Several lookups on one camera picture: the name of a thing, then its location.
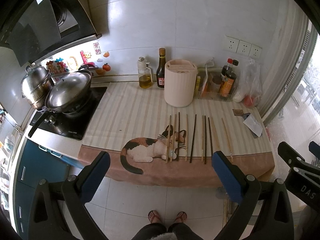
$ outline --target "stove knob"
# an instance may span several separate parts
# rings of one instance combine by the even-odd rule
[[[49,117],[49,122],[52,123],[52,124],[55,124],[57,120],[53,117],[53,116],[50,116]]]

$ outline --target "electrical outlet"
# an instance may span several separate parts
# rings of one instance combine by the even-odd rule
[[[249,57],[251,58],[259,58],[262,49],[256,45],[252,45],[249,53]]]
[[[236,52],[238,48],[239,40],[224,36],[223,49]]]
[[[239,41],[237,53],[248,56],[251,49],[251,44],[245,41]]]

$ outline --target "black stovetop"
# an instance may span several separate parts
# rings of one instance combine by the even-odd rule
[[[52,113],[53,117],[56,119],[55,124],[50,122],[42,122],[39,129],[52,132],[64,137],[69,137],[76,140],[82,140],[85,131],[89,125],[89,122],[98,107],[101,98],[107,90],[107,87],[95,87],[90,88],[92,91],[92,100],[90,101],[91,107],[88,111],[76,118],[69,118],[63,113]],[[42,112],[36,112],[33,116],[30,125],[33,126],[38,118],[42,115]]]

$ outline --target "kitchen counter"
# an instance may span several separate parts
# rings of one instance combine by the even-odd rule
[[[184,108],[174,108],[166,104],[163,90],[156,84],[150,89],[140,89],[138,82],[111,83],[102,98],[82,141],[65,138],[40,129],[31,140],[71,158],[89,164],[101,150],[110,153],[111,166],[106,176],[135,184],[161,185],[172,187],[217,187],[221,183],[211,167],[210,139],[207,125],[207,164],[201,162],[201,115],[210,116],[217,129],[220,150],[230,158],[227,139],[221,118],[224,119],[230,134],[234,164],[245,174],[267,180],[274,168],[271,146],[263,129],[262,136],[254,139],[249,129],[242,123],[242,117],[234,116],[232,109],[250,112],[258,122],[262,120],[257,109],[247,109],[235,102],[218,102],[194,99]],[[188,114],[188,156],[191,152],[194,115],[197,114],[195,147],[192,163],[185,162],[186,151],[181,149],[180,160],[165,163],[161,158],[154,158],[151,163],[137,163],[127,157],[130,165],[144,171],[143,175],[133,174],[120,163],[120,152],[127,141],[136,137],[156,139],[165,131],[169,115],[180,112],[181,127],[186,129]],[[218,150],[213,140],[213,151]]]

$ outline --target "cat print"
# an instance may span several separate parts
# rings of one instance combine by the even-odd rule
[[[139,137],[134,138],[128,141],[125,146],[121,150],[120,161],[122,166],[129,172],[135,174],[143,174],[143,170],[137,167],[130,165],[127,161],[127,157],[132,158],[135,162],[152,162],[153,158],[162,158],[166,159],[167,154],[167,140],[168,140],[168,129],[169,125],[165,129],[165,131],[158,136],[157,139]],[[185,137],[187,132],[185,130],[181,130],[179,133],[173,133],[173,126],[171,125],[170,129],[170,143],[169,149],[172,148],[173,141],[177,142],[179,138],[179,150],[186,149],[185,146]],[[173,153],[170,153],[169,156],[172,155],[172,158],[175,159],[177,157],[177,150],[175,148]]]

